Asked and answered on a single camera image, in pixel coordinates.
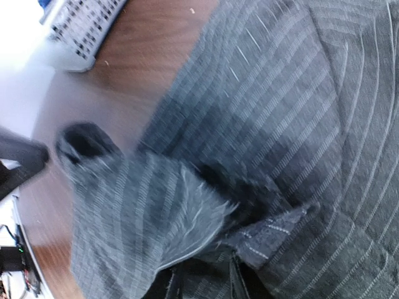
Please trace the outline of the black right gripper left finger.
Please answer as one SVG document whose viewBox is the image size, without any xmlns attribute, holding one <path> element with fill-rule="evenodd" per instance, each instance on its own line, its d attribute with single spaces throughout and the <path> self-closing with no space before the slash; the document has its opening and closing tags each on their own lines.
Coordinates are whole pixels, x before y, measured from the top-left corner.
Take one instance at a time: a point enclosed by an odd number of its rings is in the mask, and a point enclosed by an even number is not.
<svg viewBox="0 0 399 299">
<path fill-rule="evenodd" d="M 199 298 L 199 267 L 198 264 L 181 264 L 159 272 L 155 298 Z"/>
</svg>

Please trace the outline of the black pinstriped long sleeve shirt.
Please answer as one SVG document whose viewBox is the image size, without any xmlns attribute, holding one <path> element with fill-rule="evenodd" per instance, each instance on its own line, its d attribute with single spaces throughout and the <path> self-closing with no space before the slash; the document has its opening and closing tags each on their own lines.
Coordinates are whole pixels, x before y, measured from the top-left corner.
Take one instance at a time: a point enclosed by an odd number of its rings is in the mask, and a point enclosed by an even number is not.
<svg viewBox="0 0 399 299">
<path fill-rule="evenodd" d="M 131 156 L 93 123 L 56 139 L 86 298 L 155 298 L 199 265 L 231 298 L 398 297 L 398 2 L 221 1 Z"/>
</svg>

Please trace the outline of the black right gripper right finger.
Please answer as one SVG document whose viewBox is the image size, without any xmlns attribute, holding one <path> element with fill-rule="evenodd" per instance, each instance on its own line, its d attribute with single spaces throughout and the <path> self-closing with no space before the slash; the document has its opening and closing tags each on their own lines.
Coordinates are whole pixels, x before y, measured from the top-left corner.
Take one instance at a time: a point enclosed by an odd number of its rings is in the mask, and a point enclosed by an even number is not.
<svg viewBox="0 0 399 299">
<path fill-rule="evenodd" d="M 229 261 L 231 298 L 258 298 L 256 276 L 253 271 L 233 253 Z"/>
</svg>

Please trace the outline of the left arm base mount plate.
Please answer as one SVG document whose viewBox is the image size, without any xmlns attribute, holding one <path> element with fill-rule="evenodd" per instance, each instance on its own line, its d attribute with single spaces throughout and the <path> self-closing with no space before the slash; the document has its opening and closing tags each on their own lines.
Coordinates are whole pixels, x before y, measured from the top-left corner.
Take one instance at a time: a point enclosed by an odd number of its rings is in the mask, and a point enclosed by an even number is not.
<svg viewBox="0 0 399 299">
<path fill-rule="evenodd" d="M 12 246 L 1 246 L 1 275 L 8 272 L 21 272 L 24 279 L 24 291 L 21 298 L 25 298 L 27 292 L 32 293 L 34 298 L 38 298 L 42 294 L 42 280 L 22 232 L 22 227 L 17 224 L 15 234 L 5 224 L 1 224 L 1 230 L 6 230 L 15 243 Z"/>
</svg>

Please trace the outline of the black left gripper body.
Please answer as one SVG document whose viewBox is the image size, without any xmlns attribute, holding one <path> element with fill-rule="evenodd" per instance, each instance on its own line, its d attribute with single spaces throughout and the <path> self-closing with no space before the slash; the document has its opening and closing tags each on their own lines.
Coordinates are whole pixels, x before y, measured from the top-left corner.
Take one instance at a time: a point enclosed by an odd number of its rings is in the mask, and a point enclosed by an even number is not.
<svg viewBox="0 0 399 299">
<path fill-rule="evenodd" d="M 1 161 L 14 161 L 18 164 L 9 169 L 1 163 L 1 200 L 39 174 L 49 162 L 49 157 L 48 147 L 44 143 L 1 127 Z"/>
</svg>

